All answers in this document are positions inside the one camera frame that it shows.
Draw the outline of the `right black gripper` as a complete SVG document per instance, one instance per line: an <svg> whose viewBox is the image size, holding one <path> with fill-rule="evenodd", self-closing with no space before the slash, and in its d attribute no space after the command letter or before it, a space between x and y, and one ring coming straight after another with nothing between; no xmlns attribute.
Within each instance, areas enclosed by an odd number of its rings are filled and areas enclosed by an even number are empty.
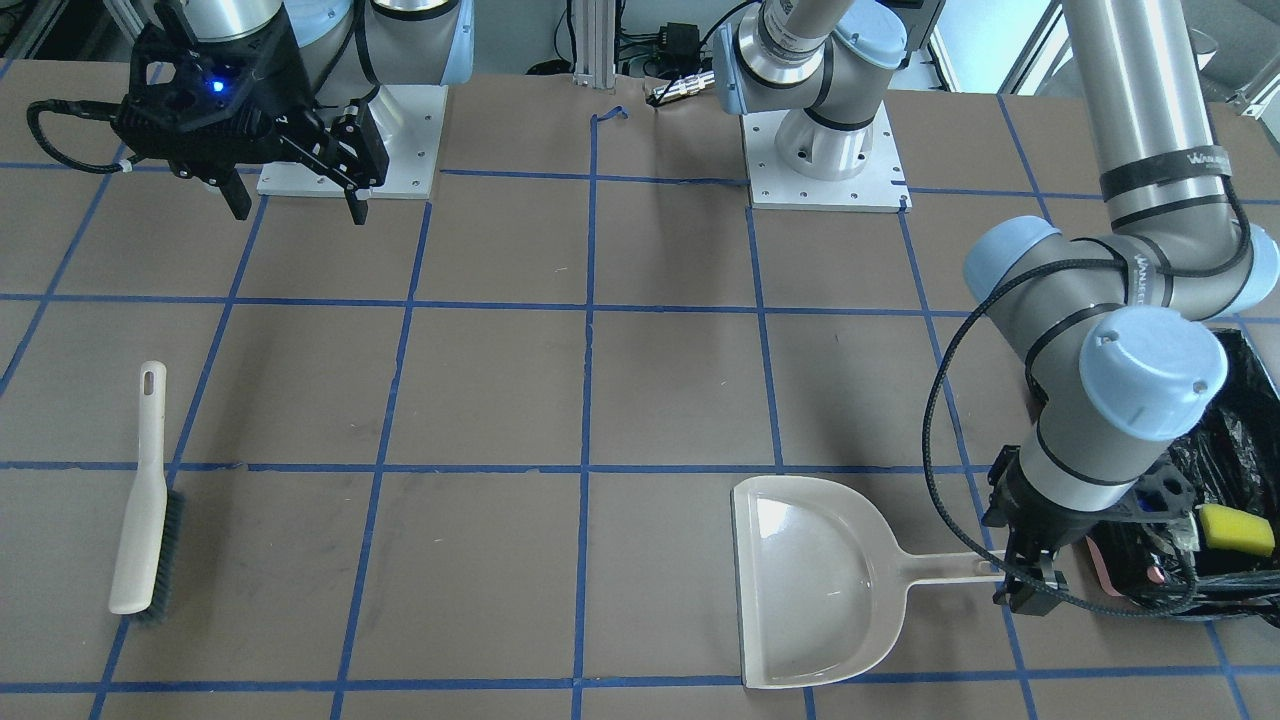
<svg viewBox="0 0 1280 720"><path fill-rule="evenodd" d="M131 54L111 119L123 142L178 176L215 184L246 222L253 200L236 168L292 161L344 191L365 225L389 158L369 105L325 123L282 1L156 1Z"/></svg>

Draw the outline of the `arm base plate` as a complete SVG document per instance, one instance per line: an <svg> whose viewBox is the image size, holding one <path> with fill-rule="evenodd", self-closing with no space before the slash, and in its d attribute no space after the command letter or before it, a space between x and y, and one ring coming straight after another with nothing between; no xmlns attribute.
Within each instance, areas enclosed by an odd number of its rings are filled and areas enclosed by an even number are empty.
<svg viewBox="0 0 1280 720"><path fill-rule="evenodd" d="M751 205L788 211L900 213L913 209L886 105L855 131L818 124L804 110L741 118Z"/></svg>
<svg viewBox="0 0 1280 720"><path fill-rule="evenodd" d="M429 200L440 151L447 86L389 85L372 100L378 124L389 156L387 178L369 191L371 199ZM308 168L287 161L265 165L257 182L262 196L342 199L333 181Z"/></svg>

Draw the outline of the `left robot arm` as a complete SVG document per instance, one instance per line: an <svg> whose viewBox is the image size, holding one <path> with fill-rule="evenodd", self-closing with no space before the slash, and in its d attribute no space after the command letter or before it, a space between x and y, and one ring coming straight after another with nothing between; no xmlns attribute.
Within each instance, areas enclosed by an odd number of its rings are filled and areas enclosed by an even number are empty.
<svg viewBox="0 0 1280 720"><path fill-rule="evenodd" d="M870 131L906 32L878 1L744 1L709 32L724 111L783 111L776 146L813 179L858 172L845 140ZM1137 505L1138 480L1203 416L1229 360L1203 324L1253 307L1277 283L1277 243L1251 224L1210 124L1181 1L1062 1L1108 213L1107 234L1070 240L1042 217L1015 217L972 247L963 274L977 306L936 372L922 421L934 510L1004 571L993 601L1046 615L1060 603L1115 618L1194 607L1192 551L1175 550L1180 592L1138 611L1075 597L1057 552L1102 521L1161 523ZM1002 559L951 518L934 483L932 430L965 334L988 316L1044 395L1029 436L989 474L983 524L1005 527Z"/></svg>

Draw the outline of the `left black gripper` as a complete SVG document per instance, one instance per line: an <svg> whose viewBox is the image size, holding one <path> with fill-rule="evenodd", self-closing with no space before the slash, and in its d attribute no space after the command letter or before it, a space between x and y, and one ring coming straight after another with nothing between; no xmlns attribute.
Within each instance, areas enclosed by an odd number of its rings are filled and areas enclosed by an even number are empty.
<svg viewBox="0 0 1280 720"><path fill-rule="evenodd" d="M1084 538L1100 523L1167 524L1193 514L1196 487L1161 457L1107 509L1065 509L1046 498L1024 477L1016 445L1005 445L988 470L989 506L982 524L1007 530L1004 560L1010 564L992 602L1014 614L1048 615L1070 594L1053 565L1062 547Z"/></svg>

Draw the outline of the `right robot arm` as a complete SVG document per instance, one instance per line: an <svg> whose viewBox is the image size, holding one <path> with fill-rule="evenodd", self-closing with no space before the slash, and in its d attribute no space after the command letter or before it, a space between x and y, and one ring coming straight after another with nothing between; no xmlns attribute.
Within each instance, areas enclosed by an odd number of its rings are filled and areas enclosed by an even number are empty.
<svg viewBox="0 0 1280 720"><path fill-rule="evenodd" d="M474 72L471 1L156 1L111 129L173 176L250 213L242 167L308 170L362 225L372 197L434 169L424 88Z"/></svg>

